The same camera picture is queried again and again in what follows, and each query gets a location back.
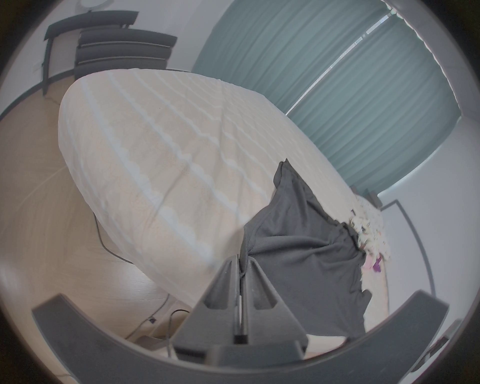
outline green curtain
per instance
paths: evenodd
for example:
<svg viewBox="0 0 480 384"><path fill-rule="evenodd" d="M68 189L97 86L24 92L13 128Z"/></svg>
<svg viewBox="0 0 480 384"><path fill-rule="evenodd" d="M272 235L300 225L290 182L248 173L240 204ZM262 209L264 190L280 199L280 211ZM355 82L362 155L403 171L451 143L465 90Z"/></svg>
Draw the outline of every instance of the green curtain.
<svg viewBox="0 0 480 384"><path fill-rule="evenodd" d="M252 89L288 115L360 193L388 188L425 160L460 111L441 68L380 0L236 0L193 72Z"/></svg>

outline pillow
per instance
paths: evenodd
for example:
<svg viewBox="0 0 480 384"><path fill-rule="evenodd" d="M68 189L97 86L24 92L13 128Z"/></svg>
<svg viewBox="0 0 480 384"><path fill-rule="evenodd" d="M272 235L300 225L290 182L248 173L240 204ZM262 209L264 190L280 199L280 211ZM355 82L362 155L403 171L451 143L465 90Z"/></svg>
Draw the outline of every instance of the pillow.
<svg viewBox="0 0 480 384"><path fill-rule="evenodd" d="M365 216L370 221L370 229L373 231L377 238L378 252L382 254L385 260L390 260L392 251L390 250L390 245L387 241L382 213L364 197L356 197L361 207L363 208L363 211L365 212Z"/></svg>

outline baseboard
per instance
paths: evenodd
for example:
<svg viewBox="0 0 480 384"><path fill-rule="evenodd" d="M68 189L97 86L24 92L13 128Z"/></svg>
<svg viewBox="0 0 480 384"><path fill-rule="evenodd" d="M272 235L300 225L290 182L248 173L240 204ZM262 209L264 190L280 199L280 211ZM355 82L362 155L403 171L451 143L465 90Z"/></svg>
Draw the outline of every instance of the baseboard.
<svg viewBox="0 0 480 384"><path fill-rule="evenodd" d="M54 82L57 82L59 80L62 80L66 77L73 76L73 69L70 69L65 72L58 73L56 75L53 75L52 77L49 78L48 83L53 84ZM39 91L42 89L42 83L35 84L32 88L28 89L27 91L23 92L20 96L18 96L5 110L0 114L0 121L3 120L3 118L8 115L8 113L14 109L18 104L20 104L22 101L24 101L27 97L33 95L36 91Z"/></svg>

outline teal curtain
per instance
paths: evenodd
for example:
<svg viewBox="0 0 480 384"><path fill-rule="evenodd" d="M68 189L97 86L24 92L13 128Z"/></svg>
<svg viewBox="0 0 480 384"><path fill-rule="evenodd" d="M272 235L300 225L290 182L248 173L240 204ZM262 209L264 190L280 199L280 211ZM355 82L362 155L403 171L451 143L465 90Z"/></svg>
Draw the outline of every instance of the teal curtain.
<svg viewBox="0 0 480 384"><path fill-rule="evenodd" d="M360 193L388 188L425 160L460 111L416 33L380 0L236 0L193 72L265 95L286 112L360 36L359 43L288 115Z"/></svg>

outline bed sheet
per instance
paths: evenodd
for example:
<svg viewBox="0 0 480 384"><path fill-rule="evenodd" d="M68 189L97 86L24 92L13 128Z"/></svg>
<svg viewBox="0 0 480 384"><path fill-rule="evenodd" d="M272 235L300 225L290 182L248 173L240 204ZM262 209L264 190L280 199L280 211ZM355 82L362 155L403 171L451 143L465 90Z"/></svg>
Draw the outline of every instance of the bed sheet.
<svg viewBox="0 0 480 384"><path fill-rule="evenodd" d="M266 206L286 158L324 210L361 211L348 185L263 95L201 75L111 70L77 80L59 114L59 147L98 220L140 270L194 306L243 225ZM384 271L366 272L366 329L388 316Z"/></svg>

